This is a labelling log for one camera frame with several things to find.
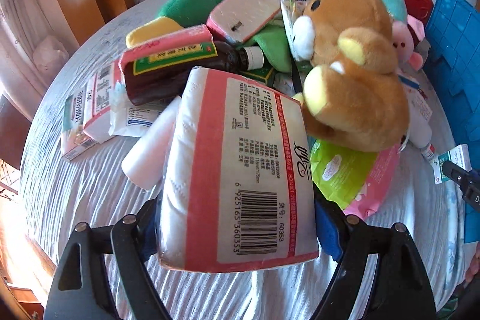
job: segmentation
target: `brown teddy bear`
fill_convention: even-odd
[[[400,142],[409,105],[383,2],[310,0],[293,31],[295,51],[314,66],[296,96],[307,133],[357,151]]]

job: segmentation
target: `black strap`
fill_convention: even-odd
[[[290,57],[290,61],[292,63],[292,82],[293,82],[293,89],[295,91],[296,94],[298,94],[299,92],[303,92],[303,88],[302,88],[302,80],[300,79],[300,74],[299,74],[299,69],[297,68],[297,63],[295,62],[295,60],[293,59],[293,57],[291,56]]]

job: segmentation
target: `brown bottle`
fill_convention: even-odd
[[[128,63],[124,69],[128,98],[143,105],[181,95],[193,67],[237,73],[263,67],[259,47],[234,49],[222,41],[187,45]]]

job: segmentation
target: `blue basket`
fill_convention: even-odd
[[[469,146],[472,166],[479,169],[480,14],[466,0],[437,0],[425,33],[431,50],[424,71],[455,142]],[[469,206],[466,213],[465,242],[479,240],[480,214]]]

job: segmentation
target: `round table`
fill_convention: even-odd
[[[58,74],[33,119],[23,153],[20,195],[29,235],[55,263],[75,224],[86,221],[97,227],[116,223],[124,215],[138,212],[160,190],[136,187],[121,170],[121,161],[137,139],[117,136],[69,163],[60,157],[60,134],[65,99],[103,65],[117,59],[126,48],[126,34],[154,19],[165,1],[142,2],[95,33]],[[424,75],[418,78],[422,86],[428,84]],[[430,121],[433,143],[439,150],[448,150],[454,146],[448,122],[433,90],[427,94],[434,112]],[[408,147],[387,199],[367,222],[378,226],[405,222],[426,264],[436,303],[443,305],[463,280],[463,251],[455,241],[462,239],[463,230],[458,223],[455,202],[460,205],[460,201],[455,187],[435,186],[430,171],[418,150]],[[442,197],[433,195],[440,192]],[[432,218],[437,219],[434,227]],[[119,314],[125,318],[128,306],[113,257],[106,257],[106,267]],[[307,319],[335,267],[322,252],[312,262],[239,274],[169,271],[159,266],[157,257],[147,263],[154,286],[174,319]],[[369,262],[364,281],[373,274],[374,262]],[[355,314],[362,311],[368,297],[369,287],[363,285]]]

